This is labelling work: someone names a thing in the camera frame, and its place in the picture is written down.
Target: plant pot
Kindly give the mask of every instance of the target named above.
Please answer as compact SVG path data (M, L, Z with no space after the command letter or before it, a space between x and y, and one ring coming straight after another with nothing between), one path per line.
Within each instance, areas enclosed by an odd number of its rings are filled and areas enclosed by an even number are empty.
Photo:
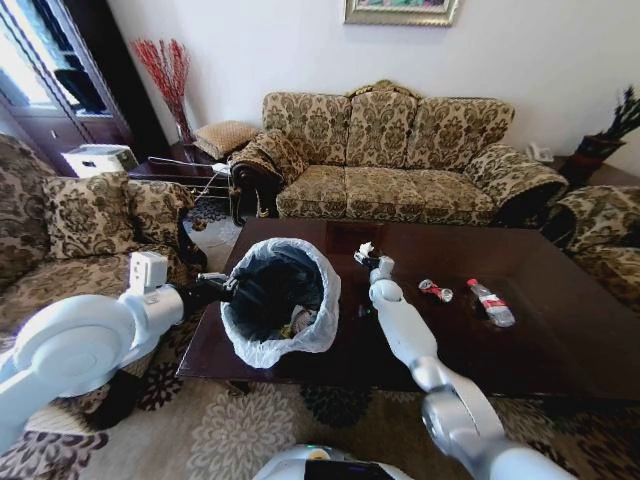
M622 147L625 142L600 135L587 135L575 153L571 155L559 173L572 187L582 187L604 161Z
M180 105L180 107L173 112L173 118L176 121L178 142L184 146L193 144L193 134L189 128L189 122L187 121L187 115L184 112L184 106Z

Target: throw pillow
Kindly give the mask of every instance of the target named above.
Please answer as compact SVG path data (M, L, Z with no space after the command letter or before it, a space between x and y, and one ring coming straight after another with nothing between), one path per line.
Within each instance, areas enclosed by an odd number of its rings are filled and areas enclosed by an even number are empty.
M135 250L127 180L124 172L43 180L50 255L63 259Z
M182 215L194 207L187 188L170 182L129 180L125 192L136 239L179 248Z
M195 131L195 146L220 160L229 152L248 143L258 130L243 122L212 123Z
M253 144L271 159L287 185L309 167L281 130L259 133Z

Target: sofa seat cushion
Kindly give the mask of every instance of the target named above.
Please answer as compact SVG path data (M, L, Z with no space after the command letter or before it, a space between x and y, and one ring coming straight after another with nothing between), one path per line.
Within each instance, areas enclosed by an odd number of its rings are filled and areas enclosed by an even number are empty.
M347 217L415 222L424 199L403 170L375 167L345 168Z
M311 165L276 197L283 217L340 218L347 208L344 168Z
M491 197L461 173L443 170L410 170L407 173L425 202L421 222L486 225L493 218L496 207Z
M176 285L188 282L187 269L171 247L139 245L138 250L166 255L169 259L169 282ZM0 349L11 347L24 322L47 305L81 294L117 298L127 289L128 281L127 253L41 263L4 292L0 301Z
M640 248L596 245L574 260L622 304L640 314Z

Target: cable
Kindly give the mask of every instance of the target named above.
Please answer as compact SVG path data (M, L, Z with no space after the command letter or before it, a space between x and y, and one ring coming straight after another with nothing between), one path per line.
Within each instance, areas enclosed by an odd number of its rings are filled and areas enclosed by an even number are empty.
M203 167L203 168L211 168L211 165L205 165L202 163L189 163L182 162L180 160L173 160L171 158L162 158L162 157L147 157L147 161L151 163L177 163L178 165L187 165L188 167Z

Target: white appliance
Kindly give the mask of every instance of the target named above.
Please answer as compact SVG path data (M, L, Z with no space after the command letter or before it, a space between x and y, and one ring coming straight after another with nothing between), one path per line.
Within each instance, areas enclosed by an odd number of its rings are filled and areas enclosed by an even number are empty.
M80 145L62 156L80 178L104 172L128 172L138 165L136 157L126 145Z

